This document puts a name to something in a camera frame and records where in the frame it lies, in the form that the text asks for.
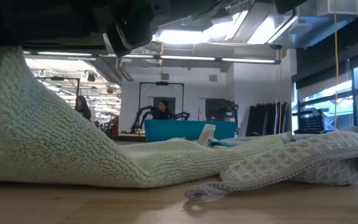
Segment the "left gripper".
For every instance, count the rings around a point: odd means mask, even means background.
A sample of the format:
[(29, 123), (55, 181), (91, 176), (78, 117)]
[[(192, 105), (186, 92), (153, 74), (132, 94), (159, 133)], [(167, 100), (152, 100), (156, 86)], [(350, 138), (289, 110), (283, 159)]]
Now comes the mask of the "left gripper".
[(103, 47), (96, 1), (0, 0), (0, 45)]

